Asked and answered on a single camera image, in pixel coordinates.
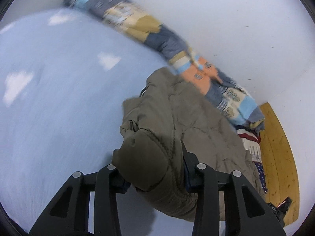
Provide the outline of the olive green puffer jacket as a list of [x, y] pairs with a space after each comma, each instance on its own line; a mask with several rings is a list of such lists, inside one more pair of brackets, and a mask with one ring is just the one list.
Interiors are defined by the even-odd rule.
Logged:
[[228, 120], [180, 76], [161, 68], [147, 78], [146, 91], [123, 102], [123, 143], [113, 165], [158, 211], [189, 222], [197, 196], [184, 184], [183, 149], [214, 170], [239, 170], [259, 195], [264, 191], [251, 154]]

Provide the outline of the wooden headboard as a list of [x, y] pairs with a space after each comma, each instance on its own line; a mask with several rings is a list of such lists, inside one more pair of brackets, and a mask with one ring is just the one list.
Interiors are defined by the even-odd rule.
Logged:
[[299, 183], [294, 156], [279, 119], [269, 103], [260, 106], [265, 116], [265, 129], [260, 132], [260, 150], [265, 172], [266, 202], [275, 206], [287, 197], [292, 204], [284, 217], [286, 226], [294, 223], [299, 215]]

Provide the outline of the navy star patterned pillow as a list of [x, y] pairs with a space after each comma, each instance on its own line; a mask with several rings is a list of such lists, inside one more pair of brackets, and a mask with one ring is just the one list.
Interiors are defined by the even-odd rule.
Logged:
[[236, 127], [236, 134], [242, 139], [244, 148], [250, 152], [252, 161], [259, 173], [262, 189], [264, 193], [267, 194], [268, 188], [266, 186], [265, 171], [263, 168], [259, 133], [238, 126]]

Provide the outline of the light blue bed sheet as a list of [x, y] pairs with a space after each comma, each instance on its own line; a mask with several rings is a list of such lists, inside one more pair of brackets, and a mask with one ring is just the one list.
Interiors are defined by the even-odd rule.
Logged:
[[1, 25], [1, 203], [29, 231], [75, 171], [109, 164], [123, 109], [166, 61], [71, 9]]

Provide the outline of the patchwork patterned quilt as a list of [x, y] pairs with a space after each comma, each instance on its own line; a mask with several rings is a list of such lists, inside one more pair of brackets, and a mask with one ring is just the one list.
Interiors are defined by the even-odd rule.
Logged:
[[265, 117], [253, 97], [192, 49], [184, 39], [132, 0], [65, 0], [103, 23], [157, 51], [172, 71], [192, 83], [235, 127], [260, 132]]

